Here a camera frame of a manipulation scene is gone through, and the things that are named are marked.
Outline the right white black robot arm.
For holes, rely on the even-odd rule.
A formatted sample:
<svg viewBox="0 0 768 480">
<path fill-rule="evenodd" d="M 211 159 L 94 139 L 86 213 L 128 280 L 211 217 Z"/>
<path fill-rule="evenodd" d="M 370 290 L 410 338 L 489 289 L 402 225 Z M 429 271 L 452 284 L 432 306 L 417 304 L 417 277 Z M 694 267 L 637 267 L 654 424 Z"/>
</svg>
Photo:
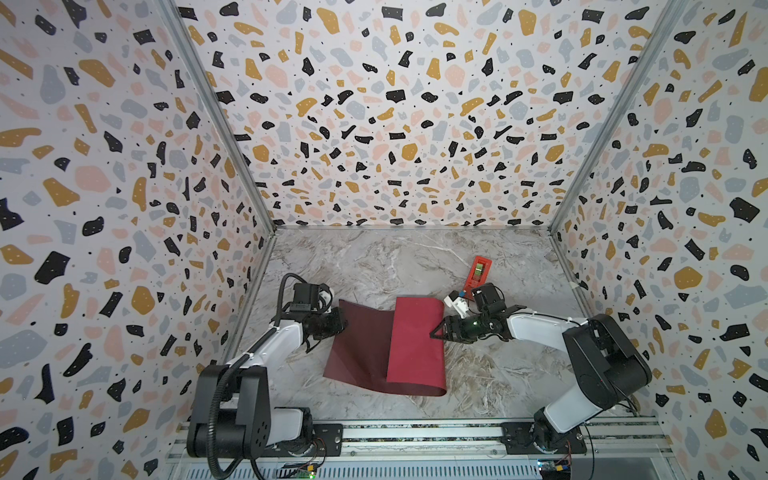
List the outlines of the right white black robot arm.
<svg viewBox="0 0 768 480">
<path fill-rule="evenodd" d="M 475 307 L 464 308 L 451 298 L 448 307 L 455 313 L 444 317 L 430 337 L 461 344 L 491 337 L 529 341 L 568 356 L 575 385 L 534 414 L 531 433 L 540 445 L 564 437 L 652 380 L 646 360 L 609 315 L 563 317 L 508 305 L 491 283 L 475 288 L 472 299 Z"/>
</svg>

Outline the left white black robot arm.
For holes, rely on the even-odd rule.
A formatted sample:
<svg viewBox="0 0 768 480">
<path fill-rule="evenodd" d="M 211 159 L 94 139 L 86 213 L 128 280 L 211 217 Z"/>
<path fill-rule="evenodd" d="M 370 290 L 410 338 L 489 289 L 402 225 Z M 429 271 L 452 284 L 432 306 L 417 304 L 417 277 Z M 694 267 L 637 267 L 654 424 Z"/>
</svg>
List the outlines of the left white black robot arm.
<svg viewBox="0 0 768 480">
<path fill-rule="evenodd" d="M 220 464 L 225 459 L 239 464 L 271 450 L 299 456 L 315 443 L 307 408 L 272 404 L 269 372 L 300 348 L 311 352 L 321 341 L 342 333 L 347 323 L 341 309 L 332 305 L 327 285 L 309 283 L 296 274 L 284 279 L 296 281 L 293 297 L 285 302 L 285 287 L 280 287 L 267 331 L 238 357 L 209 365 L 199 376 L 186 450 L 193 458 L 206 459 L 216 474 L 227 470 Z"/>
</svg>

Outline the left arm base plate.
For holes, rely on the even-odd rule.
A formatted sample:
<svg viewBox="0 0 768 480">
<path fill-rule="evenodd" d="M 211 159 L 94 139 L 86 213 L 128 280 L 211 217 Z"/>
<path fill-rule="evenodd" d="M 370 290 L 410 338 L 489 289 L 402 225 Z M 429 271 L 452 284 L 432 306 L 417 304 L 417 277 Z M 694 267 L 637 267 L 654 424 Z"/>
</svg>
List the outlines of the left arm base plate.
<svg viewBox="0 0 768 480">
<path fill-rule="evenodd" d="M 268 445 L 262 458 L 339 457 L 342 450 L 342 423 L 319 423 L 303 426 L 299 436 Z"/>
</svg>

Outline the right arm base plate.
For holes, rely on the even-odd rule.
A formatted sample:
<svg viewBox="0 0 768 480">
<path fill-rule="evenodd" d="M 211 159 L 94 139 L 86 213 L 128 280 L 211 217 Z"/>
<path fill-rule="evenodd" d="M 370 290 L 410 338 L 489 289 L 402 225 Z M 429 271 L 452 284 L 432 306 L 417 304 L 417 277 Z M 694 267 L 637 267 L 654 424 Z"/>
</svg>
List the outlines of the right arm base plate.
<svg viewBox="0 0 768 480">
<path fill-rule="evenodd" d="M 501 443 L 508 455 L 565 455 L 586 454 L 584 435 L 576 427 L 568 433 L 559 433 L 536 422 L 504 422 L 501 424 Z"/>
</svg>

